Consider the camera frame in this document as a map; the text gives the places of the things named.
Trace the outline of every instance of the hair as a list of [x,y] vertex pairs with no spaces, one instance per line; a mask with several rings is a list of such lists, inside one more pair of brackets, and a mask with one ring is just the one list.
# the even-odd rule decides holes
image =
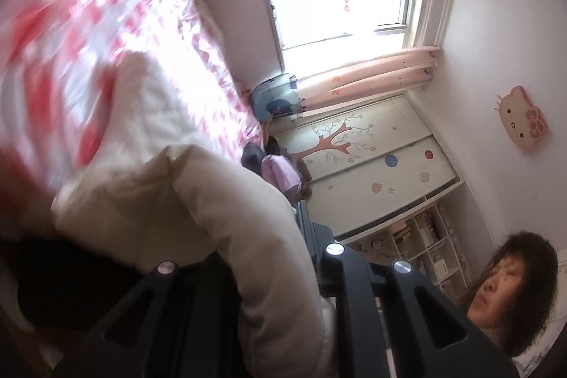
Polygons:
[[523,353],[544,329],[557,292],[557,253],[542,236],[521,231],[508,238],[484,268],[480,278],[460,301],[466,313],[478,289],[488,279],[490,270],[504,257],[521,258],[525,274],[520,290],[503,314],[497,343],[510,357]]

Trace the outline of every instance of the hello kitty decoration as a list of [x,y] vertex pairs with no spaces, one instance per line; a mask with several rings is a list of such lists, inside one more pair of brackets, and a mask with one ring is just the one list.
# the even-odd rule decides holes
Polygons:
[[529,151],[547,132],[547,123],[541,111],[526,95],[524,87],[517,85],[504,98],[500,98],[497,112],[508,136],[520,149]]

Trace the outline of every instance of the window pane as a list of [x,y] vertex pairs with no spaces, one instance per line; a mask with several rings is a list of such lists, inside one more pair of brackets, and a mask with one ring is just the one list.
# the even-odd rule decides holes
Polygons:
[[355,34],[283,50],[285,71],[306,77],[402,49],[405,33]]
[[406,0],[272,0],[282,49],[405,21]]

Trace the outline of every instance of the person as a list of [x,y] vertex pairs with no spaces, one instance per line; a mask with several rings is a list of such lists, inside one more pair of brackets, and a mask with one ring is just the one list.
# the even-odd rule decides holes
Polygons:
[[545,327],[557,271],[554,247],[542,236],[522,231],[496,251],[460,305],[505,354],[516,357]]

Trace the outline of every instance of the white fabric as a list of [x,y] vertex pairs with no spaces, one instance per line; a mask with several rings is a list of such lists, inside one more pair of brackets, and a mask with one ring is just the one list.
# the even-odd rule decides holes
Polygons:
[[160,75],[143,55],[124,60],[101,148],[53,203],[57,230],[143,271],[217,250],[242,296],[250,373],[333,375],[334,310],[319,296],[293,208],[259,176],[206,149]]

